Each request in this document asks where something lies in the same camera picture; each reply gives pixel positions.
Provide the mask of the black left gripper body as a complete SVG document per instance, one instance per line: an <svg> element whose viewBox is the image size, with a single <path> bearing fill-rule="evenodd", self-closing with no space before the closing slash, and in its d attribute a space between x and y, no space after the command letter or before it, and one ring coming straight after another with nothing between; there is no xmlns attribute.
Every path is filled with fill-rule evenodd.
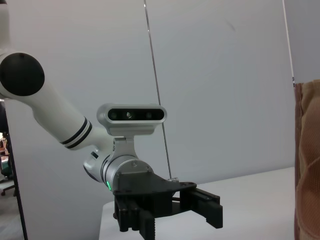
<svg viewBox="0 0 320 240"><path fill-rule="evenodd" d="M113 188L114 198L123 204L135 202L138 208L154 217L173 214L173 195L197 187L193 182L168 181L153 172L122 174Z"/></svg>

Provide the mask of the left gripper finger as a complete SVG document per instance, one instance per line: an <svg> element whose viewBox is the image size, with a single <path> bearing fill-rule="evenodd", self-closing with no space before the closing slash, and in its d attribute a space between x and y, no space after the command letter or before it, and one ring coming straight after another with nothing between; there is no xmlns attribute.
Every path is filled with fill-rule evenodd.
<svg viewBox="0 0 320 240"><path fill-rule="evenodd" d="M116 195L113 217L121 232L132 229L138 231L144 240L156 239L154 206L144 197Z"/></svg>
<svg viewBox="0 0 320 240"><path fill-rule="evenodd" d="M204 190L194 188L180 192L180 209L193 211L205 218L216 229L223 227L223 206L220 197Z"/></svg>

